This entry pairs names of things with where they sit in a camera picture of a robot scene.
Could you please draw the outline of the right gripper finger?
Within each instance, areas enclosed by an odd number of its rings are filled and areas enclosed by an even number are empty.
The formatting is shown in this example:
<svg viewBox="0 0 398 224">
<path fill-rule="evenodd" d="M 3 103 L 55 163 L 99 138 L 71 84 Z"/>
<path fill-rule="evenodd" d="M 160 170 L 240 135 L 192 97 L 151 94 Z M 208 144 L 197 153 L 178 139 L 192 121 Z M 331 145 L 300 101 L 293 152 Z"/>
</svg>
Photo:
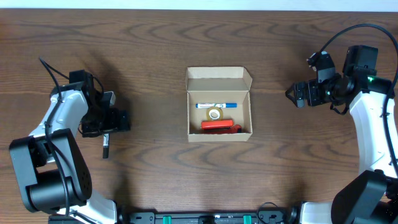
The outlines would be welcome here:
<svg viewBox="0 0 398 224">
<path fill-rule="evenodd" d="M 305 106 L 304 98 L 302 96 L 292 96 L 290 93 L 286 93 L 285 96 L 297 107 L 303 108 Z"/>
<path fill-rule="evenodd" d="M 293 83 L 293 84 L 285 91 L 285 94 L 286 94 L 286 95 L 294 95 L 295 92 L 296 92 L 296 86 L 297 86 L 297 84 L 296 84 L 296 83 Z"/>
</svg>

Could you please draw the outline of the black capped marker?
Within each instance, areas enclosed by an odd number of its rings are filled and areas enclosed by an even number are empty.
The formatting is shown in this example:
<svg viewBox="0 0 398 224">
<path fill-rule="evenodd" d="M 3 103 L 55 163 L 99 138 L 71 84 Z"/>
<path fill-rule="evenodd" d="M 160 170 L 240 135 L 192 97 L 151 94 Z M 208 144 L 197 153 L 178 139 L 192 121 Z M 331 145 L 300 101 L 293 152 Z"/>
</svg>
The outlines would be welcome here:
<svg viewBox="0 0 398 224">
<path fill-rule="evenodd" d="M 103 159 L 109 157 L 109 134 L 103 135 Z"/>
</svg>

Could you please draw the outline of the red box cutter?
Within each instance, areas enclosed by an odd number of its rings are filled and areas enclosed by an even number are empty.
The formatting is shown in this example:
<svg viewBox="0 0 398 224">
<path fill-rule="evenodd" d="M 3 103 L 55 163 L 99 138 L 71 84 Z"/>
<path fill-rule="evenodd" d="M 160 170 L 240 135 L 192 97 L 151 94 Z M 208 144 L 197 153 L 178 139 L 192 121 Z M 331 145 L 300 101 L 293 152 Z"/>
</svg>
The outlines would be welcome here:
<svg viewBox="0 0 398 224">
<path fill-rule="evenodd" d="M 206 129 L 204 131 L 205 134 L 236 134 L 242 133 L 241 125 L 234 125 L 228 128 L 220 128 L 220 129 Z"/>
</svg>

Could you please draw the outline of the blue capped whiteboard marker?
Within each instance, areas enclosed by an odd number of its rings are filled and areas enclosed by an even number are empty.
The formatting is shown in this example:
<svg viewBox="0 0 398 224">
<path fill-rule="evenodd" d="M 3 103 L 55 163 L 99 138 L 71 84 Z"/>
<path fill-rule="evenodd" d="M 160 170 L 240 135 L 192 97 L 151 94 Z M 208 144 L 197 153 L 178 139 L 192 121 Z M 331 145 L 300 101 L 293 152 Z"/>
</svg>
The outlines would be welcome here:
<svg viewBox="0 0 398 224">
<path fill-rule="evenodd" d="M 238 105 L 236 103 L 197 103 L 195 108 L 236 108 Z"/>
</svg>

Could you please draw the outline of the clear yellow tape roll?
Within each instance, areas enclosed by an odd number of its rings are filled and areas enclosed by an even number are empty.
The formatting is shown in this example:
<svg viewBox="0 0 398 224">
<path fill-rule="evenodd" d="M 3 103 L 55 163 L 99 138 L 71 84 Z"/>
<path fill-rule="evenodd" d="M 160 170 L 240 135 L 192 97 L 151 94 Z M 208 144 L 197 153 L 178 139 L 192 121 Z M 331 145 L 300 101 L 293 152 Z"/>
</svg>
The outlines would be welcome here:
<svg viewBox="0 0 398 224">
<path fill-rule="evenodd" d="M 206 118 L 208 121 L 216 121 L 223 119 L 223 111 L 219 107 L 210 107 L 206 111 Z"/>
</svg>

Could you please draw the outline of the brown cardboard box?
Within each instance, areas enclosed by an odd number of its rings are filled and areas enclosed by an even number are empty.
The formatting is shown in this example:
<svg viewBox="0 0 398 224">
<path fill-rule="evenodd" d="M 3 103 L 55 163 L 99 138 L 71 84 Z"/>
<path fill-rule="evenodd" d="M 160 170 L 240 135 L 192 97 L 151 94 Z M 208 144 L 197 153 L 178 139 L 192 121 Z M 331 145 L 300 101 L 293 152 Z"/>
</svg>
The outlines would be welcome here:
<svg viewBox="0 0 398 224">
<path fill-rule="evenodd" d="M 189 142 L 247 141 L 252 135 L 252 78 L 244 67 L 188 67 L 187 136 Z M 221 108 L 223 119 L 232 119 L 242 127 L 242 133 L 205 134 L 201 122 L 207 121 L 207 108 L 195 108 L 197 103 L 236 103 L 236 108 Z"/>
</svg>

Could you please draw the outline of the red black stapler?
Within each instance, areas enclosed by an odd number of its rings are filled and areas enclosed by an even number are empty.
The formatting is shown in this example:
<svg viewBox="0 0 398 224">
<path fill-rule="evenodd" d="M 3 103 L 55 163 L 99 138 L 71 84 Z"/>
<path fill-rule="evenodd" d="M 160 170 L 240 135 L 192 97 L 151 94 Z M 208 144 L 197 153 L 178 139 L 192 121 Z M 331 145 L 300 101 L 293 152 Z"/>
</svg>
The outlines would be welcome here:
<svg viewBox="0 0 398 224">
<path fill-rule="evenodd" d="M 203 130 L 209 129 L 224 129 L 224 128 L 231 128 L 234 126 L 234 122 L 232 119 L 226 120 L 213 120 L 213 121 L 202 121 L 201 128 Z"/>
</svg>

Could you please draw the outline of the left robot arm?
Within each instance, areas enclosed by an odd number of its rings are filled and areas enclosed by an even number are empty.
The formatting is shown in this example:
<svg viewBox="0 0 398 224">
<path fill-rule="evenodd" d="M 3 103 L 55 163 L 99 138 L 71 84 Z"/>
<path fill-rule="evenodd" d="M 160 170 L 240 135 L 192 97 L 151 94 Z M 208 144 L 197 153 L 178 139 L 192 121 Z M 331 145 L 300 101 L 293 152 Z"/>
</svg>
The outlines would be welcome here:
<svg viewBox="0 0 398 224">
<path fill-rule="evenodd" d="M 88 166 L 76 143 L 129 131 L 126 110 L 114 107 L 112 91 L 98 91 L 97 79 L 84 70 L 69 73 L 67 85 L 56 86 L 40 124 L 9 145 L 22 202 L 30 212 L 65 215 L 82 223 L 117 223 L 116 203 L 94 190 Z"/>
</svg>

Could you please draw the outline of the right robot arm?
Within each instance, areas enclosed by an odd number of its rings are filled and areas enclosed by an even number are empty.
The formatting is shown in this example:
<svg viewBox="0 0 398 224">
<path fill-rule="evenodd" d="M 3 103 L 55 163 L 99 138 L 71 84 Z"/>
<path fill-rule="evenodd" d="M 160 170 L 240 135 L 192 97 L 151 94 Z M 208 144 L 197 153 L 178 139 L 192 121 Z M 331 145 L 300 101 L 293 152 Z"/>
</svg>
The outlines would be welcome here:
<svg viewBox="0 0 398 224">
<path fill-rule="evenodd" d="M 359 175 L 332 202 L 304 202 L 298 223 L 397 223 L 397 173 L 391 157 L 397 155 L 394 94 L 391 81 L 377 77 L 378 49 L 349 47 L 343 72 L 330 54 L 314 53 L 307 60 L 317 77 L 294 83 L 286 97 L 298 108 L 343 105 L 354 121 L 359 149 Z"/>
</svg>

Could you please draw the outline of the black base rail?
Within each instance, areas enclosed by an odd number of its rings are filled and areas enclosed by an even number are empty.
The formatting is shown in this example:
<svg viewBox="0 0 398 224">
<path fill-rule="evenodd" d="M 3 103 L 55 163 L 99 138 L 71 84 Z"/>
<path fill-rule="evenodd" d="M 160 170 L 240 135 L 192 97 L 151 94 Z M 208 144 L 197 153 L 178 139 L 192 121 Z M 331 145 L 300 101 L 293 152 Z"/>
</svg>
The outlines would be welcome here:
<svg viewBox="0 0 398 224">
<path fill-rule="evenodd" d="M 117 223 L 128 224 L 260 224 L 298 223 L 295 212 L 284 214 L 281 209 L 261 210 L 260 212 L 238 213 L 152 213 L 140 212 L 121 215 Z"/>
</svg>

